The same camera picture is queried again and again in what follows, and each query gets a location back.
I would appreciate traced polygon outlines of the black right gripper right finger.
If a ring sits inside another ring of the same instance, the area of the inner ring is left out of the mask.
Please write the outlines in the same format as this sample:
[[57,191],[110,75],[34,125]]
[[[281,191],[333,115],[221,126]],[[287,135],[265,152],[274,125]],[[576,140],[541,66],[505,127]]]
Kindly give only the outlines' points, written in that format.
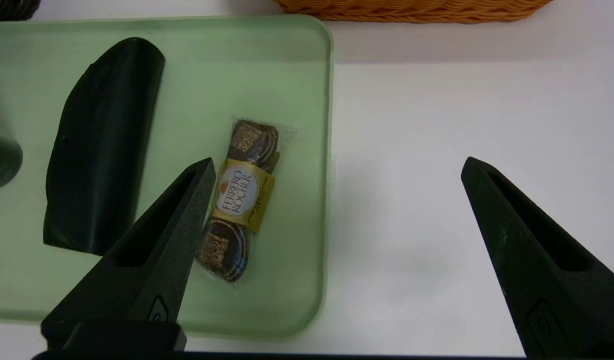
[[614,273],[487,162],[461,180],[528,358],[614,358]]

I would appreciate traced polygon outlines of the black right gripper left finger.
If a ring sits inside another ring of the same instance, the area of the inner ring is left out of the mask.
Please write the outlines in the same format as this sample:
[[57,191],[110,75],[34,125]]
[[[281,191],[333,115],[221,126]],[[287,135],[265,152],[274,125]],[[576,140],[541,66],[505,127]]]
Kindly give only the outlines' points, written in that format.
[[41,322],[48,353],[173,353],[177,323],[216,180],[187,167]]

